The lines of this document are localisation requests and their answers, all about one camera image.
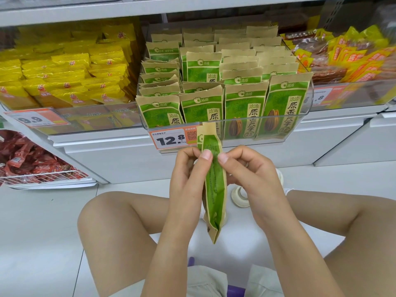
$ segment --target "metal shelf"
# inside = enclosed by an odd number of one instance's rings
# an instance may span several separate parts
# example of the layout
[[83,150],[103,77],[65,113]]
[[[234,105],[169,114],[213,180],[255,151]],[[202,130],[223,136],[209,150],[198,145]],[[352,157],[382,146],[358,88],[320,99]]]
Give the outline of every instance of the metal shelf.
[[122,0],[0,11],[0,27],[314,0]]

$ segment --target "white tile floor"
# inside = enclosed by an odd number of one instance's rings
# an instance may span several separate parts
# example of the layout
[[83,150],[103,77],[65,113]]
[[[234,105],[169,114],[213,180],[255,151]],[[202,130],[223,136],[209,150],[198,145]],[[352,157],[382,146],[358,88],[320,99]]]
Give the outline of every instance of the white tile floor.
[[[282,168],[285,187],[301,190],[370,194],[396,199],[396,161],[329,167]],[[97,297],[77,233],[84,204],[102,192],[121,190],[168,197],[169,180],[109,184],[89,189],[16,191],[0,188],[0,296]],[[197,265],[224,271],[229,282],[245,286],[252,263],[273,268],[265,236],[249,209],[228,203],[229,221],[212,245],[203,223],[191,240]],[[305,225],[320,252],[342,240]]]

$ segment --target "leg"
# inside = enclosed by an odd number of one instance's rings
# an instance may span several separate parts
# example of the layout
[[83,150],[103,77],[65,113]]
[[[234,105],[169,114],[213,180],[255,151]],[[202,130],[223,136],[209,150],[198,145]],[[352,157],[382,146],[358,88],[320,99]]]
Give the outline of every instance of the leg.
[[346,297],[396,292],[396,202],[386,198],[292,190],[297,218],[345,236],[325,261]]
[[100,297],[146,278],[162,231],[168,198],[107,192],[89,201],[78,218],[78,232]]

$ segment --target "white shorts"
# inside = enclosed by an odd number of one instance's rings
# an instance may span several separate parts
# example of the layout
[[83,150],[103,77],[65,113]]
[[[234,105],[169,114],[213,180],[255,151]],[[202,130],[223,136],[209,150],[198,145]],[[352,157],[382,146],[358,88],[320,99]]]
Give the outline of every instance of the white shorts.
[[[228,280],[223,272],[205,267],[188,267],[187,297],[227,297]],[[110,297],[140,297],[144,279]],[[252,265],[245,297],[284,297],[276,271]]]

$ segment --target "purple plastic object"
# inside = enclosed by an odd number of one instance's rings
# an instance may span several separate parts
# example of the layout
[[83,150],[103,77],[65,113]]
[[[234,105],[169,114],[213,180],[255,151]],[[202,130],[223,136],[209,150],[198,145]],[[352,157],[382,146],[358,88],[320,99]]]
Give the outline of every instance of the purple plastic object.
[[[195,258],[191,256],[189,258],[189,261],[187,263],[187,267],[192,267],[195,264]],[[228,285],[227,288],[227,297],[244,297],[245,295],[245,289],[236,287],[234,285]]]

